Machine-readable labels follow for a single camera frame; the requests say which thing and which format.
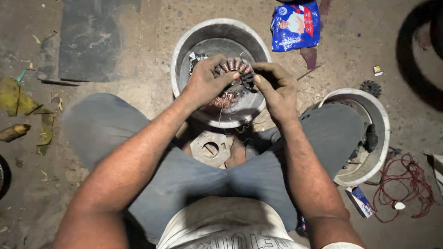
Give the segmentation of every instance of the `forearm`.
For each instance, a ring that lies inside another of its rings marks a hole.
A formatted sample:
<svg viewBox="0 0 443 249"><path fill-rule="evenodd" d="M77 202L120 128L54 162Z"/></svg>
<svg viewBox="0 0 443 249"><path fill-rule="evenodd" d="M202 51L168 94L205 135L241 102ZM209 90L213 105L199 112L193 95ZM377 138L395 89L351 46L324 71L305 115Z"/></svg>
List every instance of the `forearm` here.
<svg viewBox="0 0 443 249"><path fill-rule="evenodd" d="M151 179L164 150L193 109L180 96L136 135L109 154L86 178L71 206L119 211Z"/></svg>
<svg viewBox="0 0 443 249"><path fill-rule="evenodd" d="M282 124L280 130L285 141L289 187L304 218L347 219L342 198L314 153L300 121Z"/></svg>

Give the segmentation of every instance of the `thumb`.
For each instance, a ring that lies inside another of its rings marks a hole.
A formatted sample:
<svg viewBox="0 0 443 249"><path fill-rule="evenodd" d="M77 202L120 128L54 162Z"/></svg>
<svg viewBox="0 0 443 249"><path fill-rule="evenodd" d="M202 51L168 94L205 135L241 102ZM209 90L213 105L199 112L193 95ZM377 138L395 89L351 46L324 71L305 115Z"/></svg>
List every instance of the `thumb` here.
<svg viewBox="0 0 443 249"><path fill-rule="evenodd" d="M276 93L271 83L267 81L263 76L256 74L254 76L254 82L258 89L261 91L265 99L272 99L273 95Z"/></svg>
<svg viewBox="0 0 443 249"><path fill-rule="evenodd" d="M238 79L239 77L240 77L240 73L229 72L229 73L226 73L222 76L219 76L217 79L214 79L214 83L217 86L224 88L225 86L227 86L228 84L230 84L234 80Z"/></svg>

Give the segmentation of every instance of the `man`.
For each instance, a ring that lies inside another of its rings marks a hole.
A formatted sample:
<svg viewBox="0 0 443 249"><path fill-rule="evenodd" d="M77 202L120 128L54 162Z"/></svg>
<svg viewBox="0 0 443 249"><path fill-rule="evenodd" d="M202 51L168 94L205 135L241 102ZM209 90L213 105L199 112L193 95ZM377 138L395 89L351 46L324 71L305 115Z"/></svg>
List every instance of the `man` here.
<svg viewBox="0 0 443 249"><path fill-rule="evenodd" d="M158 249L303 248L286 232L298 224L291 199L312 248L364 246L330 177L355 149L363 123L345 105L326 105L299 119L296 81L280 65L254 65L278 128L259 134L273 143L267 151L246 152L246 163L219 169L171 144L193 111L239 77L230 72L214 79L222 60L200 61L183 92L152 121L103 93L64 113L69 144L91 173L66 210L55 248L128 248L121 218L127 207Z"/></svg>

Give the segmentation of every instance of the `blue plastic packet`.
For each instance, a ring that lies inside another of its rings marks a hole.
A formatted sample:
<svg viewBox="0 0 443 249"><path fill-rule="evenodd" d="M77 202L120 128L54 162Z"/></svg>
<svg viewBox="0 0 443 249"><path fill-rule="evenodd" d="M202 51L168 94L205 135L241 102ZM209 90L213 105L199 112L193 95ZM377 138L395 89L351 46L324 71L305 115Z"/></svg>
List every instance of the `blue plastic packet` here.
<svg viewBox="0 0 443 249"><path fill-rule="evenodd" d="M320 41L317 2L276 7L272 15L271 31L274 52L317 46Z"/></svg>

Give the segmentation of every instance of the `man's left hand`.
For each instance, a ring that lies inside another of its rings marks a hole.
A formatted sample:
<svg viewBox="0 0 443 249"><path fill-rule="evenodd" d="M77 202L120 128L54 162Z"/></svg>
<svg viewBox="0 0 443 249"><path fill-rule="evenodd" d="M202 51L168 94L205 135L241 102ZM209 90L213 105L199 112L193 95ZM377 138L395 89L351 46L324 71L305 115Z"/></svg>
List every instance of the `man's left hand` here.
<svg viewBox="0 0 443 249"><path fill-rule="evenodd" d="M240 77L237 72L229 72L215 79L215 67L223 60L226 61L226 57L218 54L199 61L195 65L188 84L180 93L180 96L186 96L185 98L189 100L194 110L209 104L228 84Z"/></svg>

